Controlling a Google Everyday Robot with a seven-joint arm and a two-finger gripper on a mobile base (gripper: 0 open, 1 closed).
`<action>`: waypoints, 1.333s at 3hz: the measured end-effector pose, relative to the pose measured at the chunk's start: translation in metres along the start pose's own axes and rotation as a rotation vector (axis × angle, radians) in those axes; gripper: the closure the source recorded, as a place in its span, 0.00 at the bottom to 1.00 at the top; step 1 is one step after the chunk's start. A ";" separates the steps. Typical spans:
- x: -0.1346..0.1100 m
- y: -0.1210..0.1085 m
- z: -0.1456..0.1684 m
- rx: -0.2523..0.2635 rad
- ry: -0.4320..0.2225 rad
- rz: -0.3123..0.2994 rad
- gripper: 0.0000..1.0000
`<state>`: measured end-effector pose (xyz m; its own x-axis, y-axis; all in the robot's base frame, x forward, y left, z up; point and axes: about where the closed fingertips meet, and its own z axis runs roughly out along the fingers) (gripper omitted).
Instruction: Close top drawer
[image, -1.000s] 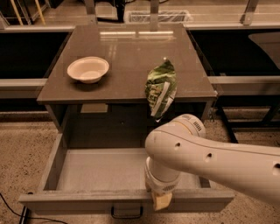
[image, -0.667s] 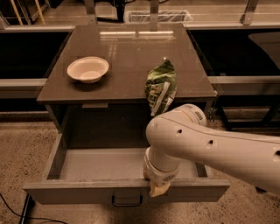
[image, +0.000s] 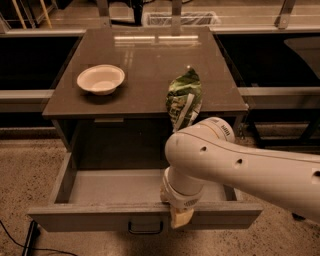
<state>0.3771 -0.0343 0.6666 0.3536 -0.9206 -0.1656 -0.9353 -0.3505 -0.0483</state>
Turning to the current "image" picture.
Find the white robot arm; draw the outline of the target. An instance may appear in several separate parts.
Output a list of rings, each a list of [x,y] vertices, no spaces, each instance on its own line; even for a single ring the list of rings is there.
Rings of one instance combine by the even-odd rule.
[[[320,222],[319,155],[240,146],[230,125],[211,117],[173,133],[165,156],[161,200],[173,228],[190,222],[209,181]]]

